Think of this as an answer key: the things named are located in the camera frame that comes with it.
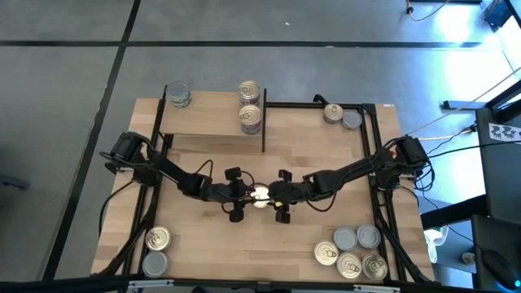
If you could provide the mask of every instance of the metal bracket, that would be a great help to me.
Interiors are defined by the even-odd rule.
[[[271,282],[258,282],[257,291],[259,292],[271,292]]]
[[[400,293],[400,288],[388,287],[388,286],[355,285],[354,291],[367,292],[367,293]]]
[[[129,289],[153,288],[164,286],[173,286],[173,280],[142,280],[129,282]]]

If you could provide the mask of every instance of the desk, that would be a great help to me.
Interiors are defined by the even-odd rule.
[[[479,144],[498,143],[488,133],[490,123],[498,124],[488,108],[475,112],[479,135]],[[521,116],[504,123],[513,127],[521,127]],[[422,214],[425,229],[464,221],[472,215],[491,216],[498,220],[521,224],[521,196],[519,196],[519,144],[482,147],[481,162],[486,195],[476,196],[446,208]]]
[[[158,99],[137,99],[129,130],[150,137],[157,103]],[[396,109],[392,105],[378,105],[376,111],[382,140],[400,136]],[[270,183],[278,180],[280,168],[293,172],[294,180],[299,181],[307,173],[340,168],[364,157],[360,131],[325,123],[320,109],[268,108],[265,119],[265,153],[261,152],[260,139],[255,136],[175,133],[168,158],[187,171],[195,171],[205,160],[212,159],[215,182],[225,182],[226,168],[240,166],[252,173],[256,181]],[[373,140],[370,145],[374,151]],[[131,173],[119,173],[114,190],[130,178]],[[109,203],[93,273],[105,268],[129,237],[138,190],[133,185]],[[363,177],[344,186],[329,212],[315,212],[305,203],[298,204],[291,206],[291,224],[283,225],[275,222],[273,209],[249,206],[244,220],[233,224],[228,222],[219,204],[187,198],[174,183],[163,180],[155,224],[167,227],[174,234],[173,243],[166,250],[170,267],[165,277],[368,282],[364,276],[342,278],[335,267],[320,265],[313,258],[313,247],[322,240],[332,240],[339,226],[373,223],[369,193],[368,179]],[[434,279],[416,199],[397,190],[393,203],[402,246],[422,272]],[[317,203],[320,208],[327,204]],[[135,251],[132,272],[138,267],[140,245],[142,241]],[[388,244],[387,251],[391,278],[396,279],[394,255]],[[359,247],[355,250],[359,256],[370,252],[374,251]]]

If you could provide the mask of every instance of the black stand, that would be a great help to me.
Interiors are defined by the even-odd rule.
[[[486,195],[476,196],[460,203],[436,209],[421,215],[425,230],[469,220],[472,215],[488,216]]]
[[[511,85],[504,92],[500,93],[496,98],[491,99],[487,103],[483,102],[474,102],[470,106],[466,107],[464,110],[477,110],[480,108],[487,107],[489,109],[497,109],[500,106],[503,106],[505,103],[515,98],[518,94],[521,94],[521,81],[518,81]],[[441,106],[445,110],[455,110],[468,102],[464,101],[443,101],[443,105]]]

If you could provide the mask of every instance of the wooden shelf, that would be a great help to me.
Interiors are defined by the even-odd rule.
[[[188,107],[176,108],[167,100],[161,122],[162,133],[261,137],[261,131],[247,135],[241,130],[238,117],[240,104],[236,93],[190,94],[192,101]]]

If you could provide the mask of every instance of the wooden board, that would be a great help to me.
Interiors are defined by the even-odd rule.
[[[236,93],[192,92],[189,107],[166,103],[162,133],[247,136],[239,123],[239,97]]]
[[[155,113],[156,105],[157,100],[138,99],[130,129],[149,136],[153,125],[153,119],[150,118]],[[383,106],[377,109],[383,141],[399,136],[396,109]],[[269,108],[266,115],[264,154],[259,152],[258,142],[252,139],[176,135],[169,158],[187,171],[195,171],[205,160],[212,159],[215,164],[215,182],[225,182],[224,169],[240,166],[251,172],[256,181],[269,183],[278,180],[280,168],[293,172],[294,181],[301,181],[301,177],[307,173],[324,168],[339,168],[363,157],[360,132],[324,123],[320,110]],[[115,188],[125,183],[124,179],[120,179],[125,175],[118,175]],[[107,264],[108,255],[115,255],[124,244],[125,235],[128,235],[136,197],[117,198],[125,201],[128,207],[123,210],[120,208],[123,203],[116,199],[109,204],[93,272]],[[429,278],[433,278],[416,199],[398,190],[393,201],[402,245],[419,268]],[[328,201],[316,203],[320,208],[327,204]],[[342,278],[334,266],[319,265],[312,253],[313,246],[322,240],[331,240],[333,231],[339,226],[356,228],[358,225],[373,223],[365,177],[346,184],[329,212],[315,212],[301,203],[291,207],[290,225],[275,222],[274,215],[273,209],[259,210],[250,206],[245,209],[244,221],[232,224],[219,204],[189,199],[179,193],[175,184],[165,182],[161,188],[156,224],[166,226],[174,234],[173,244],[166,251],[171,258],[167,276],[368,281],[365,277],[354,280]],[[360,257],[369,252],[375,251],[359,247],[355,250]],[[392,278],[396,279],[391,250],[388,255]]]

